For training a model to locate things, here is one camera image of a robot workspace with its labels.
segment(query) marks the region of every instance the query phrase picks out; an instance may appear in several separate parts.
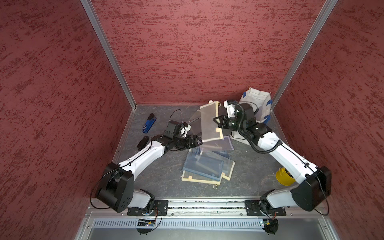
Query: aluminum frame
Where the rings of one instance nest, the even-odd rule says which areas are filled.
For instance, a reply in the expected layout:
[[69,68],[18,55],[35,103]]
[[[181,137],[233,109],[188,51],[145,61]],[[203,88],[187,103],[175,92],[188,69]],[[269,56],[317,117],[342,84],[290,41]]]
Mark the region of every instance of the aluminum frame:
[[277,129],[277,132],[278,132],[278,136],[280,137],[280,139],[289,146],[288,144],[288,141],[287,139],[285,138],[285,135],[283,133],[283,130],[281,129],[281,126],[280,126],[280,123],[279,121],[277,120],[277,117],[275,115],[275,112],[273,111],[273,109],[271,109],[271,112],[269,113],[269,115],[271,116],[271,120],[274,122],[275,126],[276,126],[276,129]]
[[80,0],[85,12],[88,15],[89,20],[91,21],[91,24],[93,26],[93,29],[96,32],[97,37],[99,38],[99,41],[101,43],[101,46],[103,47],[105,54],[108,57],[108,60],[112,66],[112,69],[114,70],[116,77],[118,78],[120,85],[125,93],[125,96],[127,97],[129,104],[131,105],[132,109],[136,109],[136,102],[133,98],[133,95],[131,93],[131,90],[129,89],[129,86],[127,84],[127,81],[125,80],[124,74],[121,71],[121,68],[119,66],[119,63],[115,57],[115,54],[113,53],[113,50],[111,48],[111,45],[109,44],[109,41],[107,39],[107,36],[104,33],[104,30],[101,26],[101,23],[99,21],[99,18],[97,17],[96,11],[91,3],[91,0]]
[[321,8],[319,15],[317,16],[315,22],[313,23],[307,37],[305,38],[303,44],[301,45],[301,48],[299,52],[296,55],[296,58],[293,60],[293,63],[291,67],[289,68],[286,76],[284,77],[282,83],[280,84],[279,88],[277,89],[274,97],[271,108],[274,109],[276,104],[279,102],[281,96],[283,95],[283,92],[287,88],[288,84],[292,80],[293,75],[296,73],[297,69],[299,68],[301,62],[303,61],[305,55],[307,54],[308,50],[311,48],[314,40],[316,39],[317,35],[319,34],[321,28],[324,26],[327,18],[331,14],[334,6],[336,5],[338,0],[326,0],[323,7]]
[[[263,218],[261,216],[247,216],[245,209],[245,200],[259,200],[259,197],[199,197],[199,198],[166,198],[162,200],[168,200],[168,212],[166,216],[163,216],[164,224],[167,222],[183,221],[183,222],[196,222],[200,220],[209,221],[243,221],[259,222]],[[98,207],[105,206],[98,199],[93,199],[92,202]],[[317,207],[319,211],[325,211],[324,207]],[[326,239],[339,240],[339,237],[332,225],[329,217],[319,215],[317,212],[307,212],[299,207],[285,208],[286,216],[277,216],[276,218],[314,218],[319,220],[321,231],[324,233]],[[87,240],[91,230],[95,226],[95,222],[106,220],[121,222],[126,219],[131,222],[135,219],[141,218],[140,216],[127,216],[124,212],[117,213],[112,209],[95,209],[88,207],[87,214],[83,220],[81,230],[77,235],[76,240]],[[132,225],[119,226],[119,228],[133,228]],[[169,228],[167,225],[159,226],[159,228]],[[196,226],[194,229],[202,229],[201,226]],[[255,227],[242,227],[239,228],[246,231],[261,231],[260,226]]]

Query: blue stapler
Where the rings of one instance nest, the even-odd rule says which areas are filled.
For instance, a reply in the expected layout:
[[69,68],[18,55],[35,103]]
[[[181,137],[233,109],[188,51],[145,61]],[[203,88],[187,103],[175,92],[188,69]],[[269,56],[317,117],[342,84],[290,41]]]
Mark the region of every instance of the blue stapler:
[[143,127],[143,133],[148,133],[148,131],[151,129],[153,123],[156,121],[156,117],[153,113],[151,113],[148,117],[147,122],[145,123]]

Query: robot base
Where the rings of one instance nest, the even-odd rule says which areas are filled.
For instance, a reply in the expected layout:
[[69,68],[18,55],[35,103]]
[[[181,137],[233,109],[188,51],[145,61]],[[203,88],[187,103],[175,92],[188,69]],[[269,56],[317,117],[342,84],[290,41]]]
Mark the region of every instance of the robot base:
[[[266,216],[261,211],[259,200],[247,200],[247,201],[244,201],[244,203],[245,203],[245,208],[247,210],[247,216]],[[270,213],[269,216],[273,217],[275,215],[275,212],[276,212],[276,216],[287,216],[287,213],[285,212],[284,207],[274,209],[273,213]]]
[[154,216],[155,215],[155,209],[158,209],[161,211],[163,216],[167,215],[168,210],[168,200],[154,200],[154,207],[153,209],[144,210],[136,207],[129,207],[127,211],[128,216]]

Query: mounting plate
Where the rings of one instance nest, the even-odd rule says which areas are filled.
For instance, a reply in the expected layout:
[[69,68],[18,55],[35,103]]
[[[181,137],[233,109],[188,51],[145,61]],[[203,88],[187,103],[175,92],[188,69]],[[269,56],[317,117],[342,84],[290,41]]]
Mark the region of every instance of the mounting plate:
[[[260,211],[259,200],[245,200],[245,209],[247,211],[247,216],[266,216]],[[281,207],[281,210],[276,211],[276,216],[287,216],[284,207]]]
[[[156,200],[155,199],[155,207],[157,207],[157,209],[159,211],[161,211],[163,216],[166,216],[167,211],[168,211],[168,200]],[[127,215],[128,216],[154,216],[155,211],[152,211],[150,214],[145,215],[142,213],[142,211],[140,211],[140,209],[138,209],[136,207],[129,207],[128,211],[127,211]]]

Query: metal frame edge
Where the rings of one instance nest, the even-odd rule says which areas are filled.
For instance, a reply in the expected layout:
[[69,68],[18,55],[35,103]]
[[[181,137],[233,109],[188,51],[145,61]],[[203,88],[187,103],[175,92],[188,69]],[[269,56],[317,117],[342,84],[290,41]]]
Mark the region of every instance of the metal frame edge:
[[293,75],[296,73],[297,69],[299,68],[301,62],[303,61],[305,55],[311,48],[314,40],[316,39],[317,35],[319,34],[321,28],[324,26],[326,20],[328,19],[329,15],[331,14],[334,6],[336,5],[338,0],[326,0],[323,7],[321,8],[319,15],[317,16],[315,22],[313,23],[310,31],[308,32],[307,37],[305,38],[303,44],[301,45],[301,48],[299,52],[296,55],[296,58],[293,60],[292,65],[290,66],[287,74],[285,75],[282,83],[280,84],[279,88],[277,89],[274,97],[271,108],[275,108],[276,104],[279,102],[281,96],[283,95],[283,92],[287,88],[288,84],[292,80]]
[[105,54],[108,57],[108,60],[116,74],[116,77],[120,82],[120,85],[129,101],[129,104],[131,105],[132,109],[135,109],[136,108],[135,99],[133,98],[131,90],[129,89],[127,81],[125,80],[123,72],[121,71],[121,68],[119,66],[119,63],[115,57],[115,54],[113,53],[113,50],[111,48],[111,45],[109,44],[107,36],[104,33],[104,30],[101,26],[99,18],[97,17],[96,11],[91,3],[91,0],[80,0],[80,1],[85,9],[85,12],[88,15],[88,18],[93,26],[93,29],[96,32],[97,37],[99,38],[101,46],[103,47]]
[[332,221],[329,217],[319,218],[319,224],[326,240],[340,240],[339,235],[335,230]]
[[287,139],[285,138],[285,135],[283,133],[283,130],[281,129],[281,126],[280,126],[280,123],[279,121],[277,120],[277,117],[275,115],[275,112],[273,111],[273,109],[271,109],[271,112],[269,113],[271,115],[271,119],[273,120],[273,122],[275,123],[276,125],[276,128],[277,128],[277,131],[279,132],[279,136],[280,136],[280,139],[289,146],[288,144],[288,141]]
[[117,164],[118,161],[119,161],[119,158],[121,156],[121,150],[122,150],[122,148],[124,146],[124,143],[125,143],[125,141],[127,139],[127,136],[128,136],[128,133],[129,133],[129,129],[131,128],[131,124],[132,124],[134,116],[135,116],[135,112],[136,112],[136,108],[132,109],[131,114],[129,115],[127,124],[125,125],[124,131],[123,131],[123,133],[121,135],[121,138],[120,138],[120,141],[119,141],[119,145],[116,148],[115,155],[113,156],[113,159],[112,159],[113,163]]

